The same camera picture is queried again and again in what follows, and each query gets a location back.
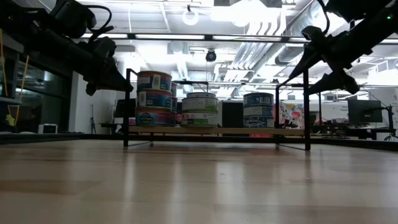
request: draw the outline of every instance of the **poster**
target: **poster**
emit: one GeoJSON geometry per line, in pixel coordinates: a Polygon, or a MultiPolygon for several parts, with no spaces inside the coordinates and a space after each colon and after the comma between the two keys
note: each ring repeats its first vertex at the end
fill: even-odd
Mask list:
{"type": "Polygon", "coordinates": [[[280,124],[284,124],[286,120],[289,120],[289,123],[297,126],[293,129],[304,129],[303,104],[281,103],[279,107],[280,124]]]}

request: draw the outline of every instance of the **can label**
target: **can label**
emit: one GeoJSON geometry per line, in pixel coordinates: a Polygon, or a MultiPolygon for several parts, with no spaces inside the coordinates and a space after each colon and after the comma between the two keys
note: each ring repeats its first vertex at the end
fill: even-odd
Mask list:
{"type": "Polygon", "coordinates": [[[177,97],[172,97],[172,112],[177,112],[177,97]]]}
{"type": "Polygon", "coordinates": [[[243,96],[243,106],[274,105],[274,95],[272,94],[250,94],[243,96]]]}
{"type": "Polygon", "coordinates": [[[166,111],[137,111],[137,126],[168,126],[170,112],[166,111]]]}
{"type": "Polygon", "coordinates": [[[172,78],[166,74],[143,72],[138,73],[137,89],[167,90],[171,89],[172,78]]]}
{"type": "Polygon", "coordinates": [[[274,119],[270,117],[249,116],[243,118],[245,128],[273,128],[274,119]]]}
{"type": "Polygon", "coordinates": [[[212,93],[188,93],[187,98],[196,98],[196,97],[201,97],[201,98],[216,98],[216,95],[212,93]]]}
{"type": "Polygon", "coordinates": [[[182,111],[201,112],[198,110],[214,111],[217,112],[217,99],[216,98],[186,98],[182,100],[182,111]]]}
{"type": "Polygon", "coordinates": [[[172,97],[176,97],[177,96],[177,84],[174,83],[174,82],[172,82],[171,92],[172,92],[172,97]]]}
{"type": "Polygon", "coordinates": [[[155,106],[160,108],[172,108],[171,92],[167,91],[140,91],[138,97],[139,106],[155,106]]]}
{"type": "Polygon", "coordinates": [[[273,116],[273,106],[249,106],[243,108],[243,116],[273,116]]]}
{"type": "Polygon", "coordinates": [[[218,114],[210,113],[184,113],[181,126],[190,127],[217,127],[218,114]]]}
{"type": "Polygon", "coordinates": [[[171,112],[170,119],[169,119],[169,126],[174,127],[177,125],[177,113],[171,112]]]}

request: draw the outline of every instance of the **computer monitor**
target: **computer monitor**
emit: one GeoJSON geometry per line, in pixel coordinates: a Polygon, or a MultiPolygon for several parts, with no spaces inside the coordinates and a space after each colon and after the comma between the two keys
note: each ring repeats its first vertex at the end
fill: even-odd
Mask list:
{"type": "Polygon", "coordinates": [[[348,100],[348,118],[350,123],[383,122],[381,102],[378,100],[348,100]]]}
{"type": "MultiPolygon", "coordinates": [[[[115,118],[122,118],[124,115],[124,102],[125,100],[118,100],[116,105],[116,112],[114,114],[115,118]]],[[[136,117],[136,99],[129,100],[129,118],[136,117]]]]}

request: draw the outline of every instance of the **window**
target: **window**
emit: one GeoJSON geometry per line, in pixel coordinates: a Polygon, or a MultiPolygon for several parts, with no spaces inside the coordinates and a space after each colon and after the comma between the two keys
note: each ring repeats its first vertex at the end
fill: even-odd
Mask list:
{"type": "MultiPolygon", "coordinates": [[[[25,62],[18,62],[16,95],[21,96],[22,79],[24,77],[25,62]]],[[[12,74],[6,74],[7,80],[12,79],[12,74]]],[[[0,60],[0,91],[2,91],[4,79],[2,73],[2,61],[0,60]]],[[[36,133],[40,124],[56,124],[58,131],[68,130],[69,106],[70,106],[71,80],[48,71],[28,65],[25,76],[24,89],[22,91],[22,105],[16,123],[18,132],[29,131],[36,133]]],[[[2,113],[8,114],[6,106],[2,106],[2,113]]],[[[10,106],[11,116],[17,116],[17,106],[10,106]]]]}

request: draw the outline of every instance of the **fluorescent light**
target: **fluorescent light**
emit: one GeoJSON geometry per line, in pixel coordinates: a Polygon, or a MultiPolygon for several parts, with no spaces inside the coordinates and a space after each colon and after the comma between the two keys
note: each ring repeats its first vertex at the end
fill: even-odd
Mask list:
{"type": "Polygon", "coordinates": [[[209,82],[209,85],[242,85],[240,82],[209,82]]]}
{"type": "Polygon", "coordinates": [[[137,39],[180,39],[180,40],[204,40],[204,35],[178,35],[178,34],[136,34],[137,39]]]}
{"type": "Polygon", "coordinates": [[[300,43],[305,44],[308,43],[309,41],[304,37],[290,37],[289,42],[298,42],[298,44],[300,43]]]}
{"type": "Polygon", "coordinates": [[[213,40],[240,40],[240,41],[265,41],[280,42],[281,37],[245,36],[245,35],[215,35],[213,40]]]}
{"type": "Polygon", "coordinates": [[[247,83],[246,85],[277,86],[278,83],[247,83]]]}
{"type": "MultiPolygon", "coordinates": [[[[81,38],[90,38],[93,34],[83,34],[81,38]]],[[[99,38],[101,37],[109,37],[112,39],[126,39],[127,34],[101,34],[99,35],[99,38]]]]}
{"type": "Polygon", "coordinates": [[[398,39],[385,39],[380,44],[398,44],[398,39]]]}

